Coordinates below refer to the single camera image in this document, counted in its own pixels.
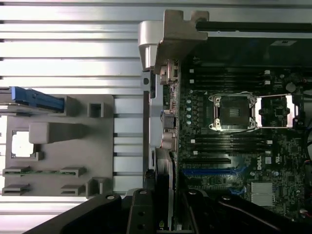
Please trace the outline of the CPU socket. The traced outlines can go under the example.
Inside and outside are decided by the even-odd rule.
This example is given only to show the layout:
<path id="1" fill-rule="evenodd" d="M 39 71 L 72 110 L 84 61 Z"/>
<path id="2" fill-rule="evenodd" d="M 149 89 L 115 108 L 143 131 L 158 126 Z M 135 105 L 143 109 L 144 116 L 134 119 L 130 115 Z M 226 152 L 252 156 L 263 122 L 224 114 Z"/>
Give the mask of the CPU socket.
<path id="1" fill-rule="evenodd" d="M 256 96 L 249 92 L 215 94 L 209 96 L 213 103 L 213 121 L 209 125 L 217 132 L 248 132 L 257 128 L 255 119 Z"/>

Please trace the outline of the black open PC case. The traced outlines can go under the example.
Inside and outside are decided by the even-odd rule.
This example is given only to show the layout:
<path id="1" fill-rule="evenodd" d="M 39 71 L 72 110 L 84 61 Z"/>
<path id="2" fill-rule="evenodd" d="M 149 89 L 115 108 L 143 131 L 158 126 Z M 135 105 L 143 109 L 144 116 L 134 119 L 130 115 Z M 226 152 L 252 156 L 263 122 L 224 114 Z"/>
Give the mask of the black open PC case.
<path id="1" fill-rule="evenodd" d="M 197 45 L 181 62 L 190 61 L 198 57 L 210 64 L 221 65 L 256 65 L 256 66 L 301 66 L 312 68 L 312 25 L 296 23 L 237 23 L 237 22 L 198 22 L 196 29 L 201 33 L 207 33 L 205 42 Z M 153 70 L 151 74 L 150 95 L 155 102 L 150 102 L 149 114 L 149 144 L 151 169 L 146 173 L 145 186 L 153 191 L 153 202 L 157 227 L 160 230 L 159 221 L 164 205 L 160 204 L 162 197 L 156 190 L 156 158 L 155 150 L 160 148 L 162 137 L 162 123 L 160 111 L 169 107 L 171 88 L 162 87 Z M 308 97 L 305 101 L 306 116 L 312 117 L 312 88 L 306 90 Z M 194 234 L 188 226 L 185 217 L 186 210 L 183 207 L 181 196 L 184 191 L 191 190 L 185 182 L 180 181 L 180 174 L 176 167 L 175 158 L 175 209 L 174 209 L 174 233 Z M 228 193 L 210 193 L 199 190 L 209 197 Z"/>

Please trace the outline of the grey parts rack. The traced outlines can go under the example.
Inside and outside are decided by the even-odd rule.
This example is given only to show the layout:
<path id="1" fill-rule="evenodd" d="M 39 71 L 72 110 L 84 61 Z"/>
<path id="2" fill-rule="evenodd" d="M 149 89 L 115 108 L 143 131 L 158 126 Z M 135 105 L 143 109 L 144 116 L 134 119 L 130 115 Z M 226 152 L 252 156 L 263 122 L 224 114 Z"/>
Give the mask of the grey parts rack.
<path id="1" fill-rule="evenodd" d="M 7 118 L 5 167 L 2 172 L 70 171 L 71 175 L 3 175 L 3 195 L 84 196 L 113 189 L 114 98 L 67 95 L 62 113 L 12 115 Z M 11 153 L 12 135 L 29 132 L 30 157 Z"/>

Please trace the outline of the silver socket cover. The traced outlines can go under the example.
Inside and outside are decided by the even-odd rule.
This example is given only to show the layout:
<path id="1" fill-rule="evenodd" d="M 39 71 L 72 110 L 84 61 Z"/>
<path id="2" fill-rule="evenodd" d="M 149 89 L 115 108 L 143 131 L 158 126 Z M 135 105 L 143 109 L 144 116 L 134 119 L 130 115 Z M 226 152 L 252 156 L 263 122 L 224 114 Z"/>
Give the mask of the silver socket cover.
<path id="1" fill-rule="evenodd" d="M 299 108 L 293 103 L 291 94 L 259 96 L 254 105 L 257 128 L 289 129 L 299 116 Z"/>

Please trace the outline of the silver CPU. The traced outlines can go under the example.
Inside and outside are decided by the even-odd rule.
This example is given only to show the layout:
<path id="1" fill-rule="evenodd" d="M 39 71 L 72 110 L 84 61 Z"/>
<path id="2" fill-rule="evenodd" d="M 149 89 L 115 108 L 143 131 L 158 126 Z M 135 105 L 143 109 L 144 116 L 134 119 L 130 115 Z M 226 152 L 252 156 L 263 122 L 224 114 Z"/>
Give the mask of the silver CPU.
<path id="1" fill-rule="evenodd" d="M 12 135 L 11 153 L 15 157 L 30 157 L 34 152 L 34 145 L 29 142 L 29 132 L 17 131 Z"/>

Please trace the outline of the green motherboard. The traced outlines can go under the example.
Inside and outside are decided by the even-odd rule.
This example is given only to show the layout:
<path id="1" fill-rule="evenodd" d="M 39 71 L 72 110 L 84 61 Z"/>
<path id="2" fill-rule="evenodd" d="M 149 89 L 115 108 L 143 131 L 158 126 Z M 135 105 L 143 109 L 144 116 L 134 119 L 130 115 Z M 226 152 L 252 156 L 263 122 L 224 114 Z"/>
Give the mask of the green motherboard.
<path id="1" fill-rule="evenodd" d="M 271 70 L 270 75 L 245 80 L 266 80 L 264 88 L 257 90 L 208 90 L 195 89 L 189 80 L 196 79 L 189 69 L 240 68 Z M 294 83 L 296 90 L 286 90 L 288 83 Z M 179 83 L 178 152 L 176 167 L 180 181 L 192 189 L 210 193 L 228 193 L 251 202 L 251 183 L 273 183 L 274 205 L 262 206 L 292 221 L 312 221 L 312 117 L 306 116 L 306 90 L 312 88 L 312 68 L 301 66 L 256 66 L 210 64 L 198 57 L 184 62 Z M 215 94 L 236 94 L 249 92 L 254 96 L 291 94 L 293 103 L 299 108 L 294 127 L 289 129 L 256 128 L 248 132 L 217 132 L 209 125 L 213 121 L 213 103 L 209 96 Z M 196 154 L 192 149 L 197 144 L 191 139 L 203 135 L 262 135 L 271 152 L 258 154 Z M 186 164 L 185 158 L 229 158 L 231 164 Z M 185 175 L 183 169 L 231 169 L 235 175 Z"/>

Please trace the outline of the hard disk blue bracket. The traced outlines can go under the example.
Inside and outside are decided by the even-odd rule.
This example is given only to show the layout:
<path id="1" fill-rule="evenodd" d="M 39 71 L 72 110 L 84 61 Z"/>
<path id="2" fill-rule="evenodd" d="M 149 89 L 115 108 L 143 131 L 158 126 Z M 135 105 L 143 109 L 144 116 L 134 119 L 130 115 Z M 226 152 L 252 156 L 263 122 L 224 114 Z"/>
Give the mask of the hard disk blue bracket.
<path id="1" fill-rule="evenodd" d="M 0 87 L 0 115 L 35 115 L 64 112 L 63 98 L 17 86 Z"/>

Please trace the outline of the blue expansion slot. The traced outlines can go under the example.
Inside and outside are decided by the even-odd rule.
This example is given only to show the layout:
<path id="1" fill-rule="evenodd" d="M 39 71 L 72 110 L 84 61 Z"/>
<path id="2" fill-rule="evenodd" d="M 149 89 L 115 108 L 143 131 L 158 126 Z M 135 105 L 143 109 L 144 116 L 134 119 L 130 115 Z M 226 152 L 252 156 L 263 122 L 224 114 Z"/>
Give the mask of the blue expansion slot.
<path id="1" fill-rule="evenodd" d="M 183 169 L 185 175 L 235 175 L 237 172 L 231 169 Z"/>

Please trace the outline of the black expansion slot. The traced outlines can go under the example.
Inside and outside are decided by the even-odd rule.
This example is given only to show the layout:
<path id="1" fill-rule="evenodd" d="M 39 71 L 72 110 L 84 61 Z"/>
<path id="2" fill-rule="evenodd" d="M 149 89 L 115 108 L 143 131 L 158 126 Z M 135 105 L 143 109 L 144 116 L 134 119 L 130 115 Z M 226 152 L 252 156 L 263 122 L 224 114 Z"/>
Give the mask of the black expansion slot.
<path id="1" fill-rule="evenodd" d="M 186 164 L 231 164 L 232 161 L 229 158 L 185 158 L 182 160 Z"/>

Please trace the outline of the RAM slot white clips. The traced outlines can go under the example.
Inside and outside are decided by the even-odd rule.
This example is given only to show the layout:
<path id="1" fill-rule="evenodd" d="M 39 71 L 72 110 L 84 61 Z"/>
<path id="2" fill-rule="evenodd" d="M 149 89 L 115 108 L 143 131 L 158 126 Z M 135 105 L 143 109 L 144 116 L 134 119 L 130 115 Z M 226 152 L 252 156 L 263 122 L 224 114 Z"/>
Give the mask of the RAM slot white clips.
<path id="1" fill-rule="evenodd" d="M 231 154 L 231 153 L 240 153 L 240 154 L 258 154 L 258 153 L 265 153 L 271 152 L 271 149 L 260 149 L 260 148 L 197 148 L 192 149 L 192 152 L 196 154 L 214 154 L 214 153 L 221 153 L 221 154 Z"/>
<path id="2" fill-rule="evenodd" d="M 229 84 L 229 85 L 263 85 L 266 84 L 266 80 L 245 80 L 245 79 L 191 79 L 189 80 L 190 84 L 196 84 L 196 85 L 223 85 L 223 84 Z"/>
<path id="3" fill-rule="evenodd" d="M 221 68 L 221 69 L 216 69 L 216 68 L 198 68 L 198 69 L 189 69 L 189 73 L 191 74 L 208 74 L 208 73 L 215 73 L 215 74 L 265 74 L 265 75 L 270 75 L 271 70 L 262 70 L 262 69 L 240 69 L 240 68 Z"/>
<path id="4" fill-rule="evenodd" d="M 244 138 L 191 139 L 190 143 L 197 145 L 267 145 L 266 140 Z"/>

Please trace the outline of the green RAM stick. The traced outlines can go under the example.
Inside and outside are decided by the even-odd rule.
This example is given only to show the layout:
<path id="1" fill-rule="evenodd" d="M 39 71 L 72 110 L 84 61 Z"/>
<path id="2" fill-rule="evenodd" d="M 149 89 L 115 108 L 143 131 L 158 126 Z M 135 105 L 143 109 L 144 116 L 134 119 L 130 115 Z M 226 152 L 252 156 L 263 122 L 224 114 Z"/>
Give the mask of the green RAM stick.
<path id="1" fill-rule="evenodd" d="M 68 175 L 68 176 L 80 176 L 82 173 L 70 172 L 70 171 L 25 171 L 25 172 L 3 172 L 4 176 L 25 176 L 25 175 Z"/>

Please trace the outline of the silver chipset heatsink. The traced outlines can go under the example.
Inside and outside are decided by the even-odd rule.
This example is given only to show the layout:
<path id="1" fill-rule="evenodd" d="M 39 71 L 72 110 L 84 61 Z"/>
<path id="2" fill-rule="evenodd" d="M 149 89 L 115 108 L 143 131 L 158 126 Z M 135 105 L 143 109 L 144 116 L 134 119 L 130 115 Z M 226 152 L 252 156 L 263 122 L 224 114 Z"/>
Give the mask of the silver chipset heatsink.
<path id="1" fill-rule="evenodd" d="M 251 202 L 258 206 L 274 205 L 273 183 L 252 182 L 251 183 Z"/>

